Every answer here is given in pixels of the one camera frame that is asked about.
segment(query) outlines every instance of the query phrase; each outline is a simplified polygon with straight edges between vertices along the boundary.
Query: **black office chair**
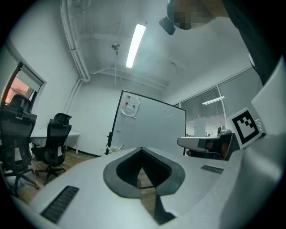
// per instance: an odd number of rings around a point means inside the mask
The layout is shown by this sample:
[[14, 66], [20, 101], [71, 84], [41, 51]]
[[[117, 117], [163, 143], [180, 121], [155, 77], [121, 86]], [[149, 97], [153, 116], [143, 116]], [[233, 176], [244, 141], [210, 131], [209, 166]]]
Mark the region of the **black office chair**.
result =
[[[37, 116], [30, 113], [31, 102], [24, 96], [15, 95], [9, 106], [4, 105], [1, 111], [1, 161], [3, 168], [11, 173], [5, 177], [16, 176], [14, 195], [17, 194], [17, 186], [20, 178], [35, 185], [37, 184], [24, 174], [32, 171], [28, 169], [31, 164], [32, 154], [29, 150], [30, 136], [36, 123]], [[16, 161], [15, 154], [19, 153], [21, 160]]]
[[51, 174], [57, 177], [57, 171], [65, 171], [65, 169], [54, 169], [52, 167], [57, 167], [64, 162], [65, 151], [63, 144], [71, 131], [71, 128], [71, 125], [65, 125], [60, 122], [49, 123], [45, 147], [37, 148], [37, 144], [34, 144], [34, 147], [32, 148], [32, 152], [35, 154], [37, 161], [42, 161], [49, 164], [45, 170], [35, 171], [36, 174], [40, 172], [48, 173], [45, 184], [47, 183]]

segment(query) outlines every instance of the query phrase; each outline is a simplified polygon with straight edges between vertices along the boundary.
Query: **ceiling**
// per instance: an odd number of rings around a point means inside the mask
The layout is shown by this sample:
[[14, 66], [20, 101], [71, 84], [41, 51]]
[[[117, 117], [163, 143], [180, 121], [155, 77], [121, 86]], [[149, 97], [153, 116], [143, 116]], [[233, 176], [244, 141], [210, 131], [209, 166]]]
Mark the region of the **ceiling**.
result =
[[[117, 76], [163, 90], [177, 77], [209, 71], [245, 45], [229, 19], [218, 18], [192, 30], [176, 28], [168, 35], [158, 24], [166, 16], [166, 0], [72, 0], [80, 48], [91, 77]], [[132, 69], [125, 67], [137, 24], [146, 26]]]

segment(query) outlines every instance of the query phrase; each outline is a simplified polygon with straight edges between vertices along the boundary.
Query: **fluorescent light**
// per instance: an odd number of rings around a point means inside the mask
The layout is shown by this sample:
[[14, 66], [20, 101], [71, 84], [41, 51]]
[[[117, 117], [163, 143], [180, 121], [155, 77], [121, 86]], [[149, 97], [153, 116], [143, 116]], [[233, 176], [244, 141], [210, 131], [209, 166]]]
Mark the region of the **fluorescent light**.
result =
[[134, 34], [133, 34], [131, 44], [130, 44], [130, 49], [129, 49], [127, 62], [126, 62], [126, 68], [132, 68], [133, 66], [133, 62], [134, 62], [139, 44], [145, 32], [145, 29], [146, 29], [146, 26], [137, 24]]
[[215, 99], [212, 99], [212, 100], [209, 100], [209, 101], [206, 101], [206, 102], [203, 102], [203, 105], [208, 105], [208, 104], [211, 104], [213, 102], [217, 102], [217, 101], [220, 101], [224, 98], [224, 96], [222, 97], [219, 97], [219, 98], [215, 98]]

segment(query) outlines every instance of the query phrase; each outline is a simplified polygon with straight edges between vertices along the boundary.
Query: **whiteboard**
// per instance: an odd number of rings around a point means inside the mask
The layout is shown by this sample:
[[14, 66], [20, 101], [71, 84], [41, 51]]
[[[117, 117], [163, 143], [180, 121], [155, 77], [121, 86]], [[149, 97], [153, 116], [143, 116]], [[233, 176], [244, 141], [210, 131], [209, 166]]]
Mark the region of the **whiteboard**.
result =
[[[126, 102], [138, 98], [140, 105], [135, 118], [122, 114]], [[154, 147], [182, 155], [177, 144], [186, 134], [185, 110], [135, 93], [122, 91], [112, 128], [111, 147], [123, 149]]]

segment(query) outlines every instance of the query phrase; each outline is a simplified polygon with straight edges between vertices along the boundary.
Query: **chair base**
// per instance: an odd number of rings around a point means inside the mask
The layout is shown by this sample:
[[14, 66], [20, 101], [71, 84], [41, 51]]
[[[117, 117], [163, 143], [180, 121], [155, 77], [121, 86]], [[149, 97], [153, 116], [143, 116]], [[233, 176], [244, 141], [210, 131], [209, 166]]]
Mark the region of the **chair base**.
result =
[[19, 197], [18, 196], [18, 193], [17, 193], [17, 190], [18, 190], [18, 182], [19, 182], [19, 179], [20, 178], [23, 178], [24, 180], [32, 183], [33, 185], [35, 185], [35, 188], [38, 190], [39, 189], [39, 186], [37, 185], [36, 182], [32, 181], [30, 178], [26, 177], [24, 174], [28, 173], [28, 172], [32, 172], [34, 173], [34, 170], [33, 169], [27, 169], [27, 170], [24, 170], [20, 173], [14, 173], [14, 172], [11, 172], [11, 173], [7, 173], [7, 174], [4, 174], [5, 177], [14, 177], [16, 176], [16, 180], [15, 180], [15, 185], [14, 185], [14, 195], [16, 197]]
[[53, 169], [51, 164], [49, 164], [49, 166], [45, 170], [35, 170], [37, 175], [38, 175], [38, 173], [48, 173], [46, 175], [46, 182], [44, 183], [44, 185], [46, 185], [46, 183], [48, 182], [48, 179], [50, 178], [51, 175], [58, 177], [58, 174], [56, 173], [58, 171], [64, 171], [65, 172], [66, 170], [65, 169]]

